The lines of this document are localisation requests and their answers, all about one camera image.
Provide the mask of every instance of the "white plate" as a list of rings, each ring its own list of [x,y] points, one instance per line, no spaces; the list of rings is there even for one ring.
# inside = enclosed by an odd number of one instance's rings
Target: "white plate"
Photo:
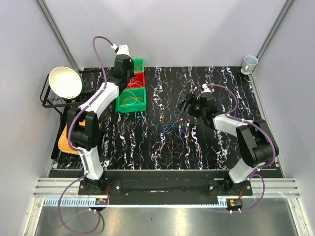
[[[62,98],[75,98],[82,90],[81,75],[66,66],[53,69],[48,82],[54,93]]]

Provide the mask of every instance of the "gray floor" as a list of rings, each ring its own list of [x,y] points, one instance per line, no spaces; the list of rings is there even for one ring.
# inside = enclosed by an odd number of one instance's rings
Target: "gray floor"
[[[253,204],[245,199],[246,205]],[[63,218],[70,219],[83,208],[65,207]],[[105,227],[92,235],[102,236],[296,236],[288,204],[283,199],[264,199],[256,209],[241,214],[214,213],[193,208],[107,208]],[[92,229],[97,216],[84,212],[68,222],[77,231]],[[60,225],[56,207],[44,207],[36,235],[69,236]]]

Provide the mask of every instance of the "floor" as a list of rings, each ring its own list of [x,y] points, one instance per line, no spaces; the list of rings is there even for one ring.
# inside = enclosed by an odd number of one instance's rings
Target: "floor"
[[[238,110],[232,114],[245,119],[260,118],[251,82],[239,67],[148,67],[146,77],[146,112],[116,113],[114,104],[105,110],[102,121],[103,138],[98,146],[102,165],[108,170],[213,170],[231,169],[240,158],[236,138],[213,131],[200,119],[174,113],[189,92],[199,94],[203,83],[220,84],[231,89],[239,99]],[[100,85],[101,72],[85,74],[85,84]],[[234,106],[224,89],[214,89],[219,110]],[[170,122],[181,126],[187,134],[180,138],[178,130],[160,135],[161,126]],[[81,169],[74,156],[61,153],[59,158],[70,163],[57,169]]]
[[[245,199],[244,208],[254,204]],[[91,230],[97,217],[90,212],[72,218],[82,208],[62,209],[67,224],[77,231]],[[297,236],[285,199],[264,199],[254,210],[242,213],[214,213],[192,208],[107,208],[92,235],[102,236]],[[36,236],[74,235],[60,226],[57,207],[44,207]]]

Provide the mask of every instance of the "white panel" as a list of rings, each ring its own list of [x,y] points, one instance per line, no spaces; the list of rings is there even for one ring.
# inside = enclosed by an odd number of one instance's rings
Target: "white panel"
[[[315,1],[298,0],[254,72],[288,177],[315,232]]]
[[[34,0],[0,0],[0,32],[0,235],[16,236],[59,125],[40,91],[47,74],[68,63]]]
[[[98,66],[92,38],[128,44],[146,66],[233,66],[256,55],[285,0],[46,0],[80,67]],[[97,40],[104,65],[114,63]]]

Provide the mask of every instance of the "blue rope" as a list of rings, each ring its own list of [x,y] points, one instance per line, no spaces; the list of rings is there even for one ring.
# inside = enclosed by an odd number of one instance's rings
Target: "blue rope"
[[[158,135],[158,136],[160,136],[161,134],[170,134],[171,135],[174,132],[178,138],[180,138],[180,139],[186,138],[186,137],[181,137],[181,133],[184,133],[184,136],[186,136],[186,132],[181,127],[172,124],[172,116],[174,115],[174,113],[185,114],[185,112],[181,112],[181,111],[173,112],[171,114],[171,117],[170,117],[170,123],[162,125],[162,127],[161,127],[162,131],[160,133],[158,133],[158,131],[157,131],[159,124],[156,125],[156,130],[155,130],[156,135]],[[176,134],[175,128],[178,128],[180,134]]]

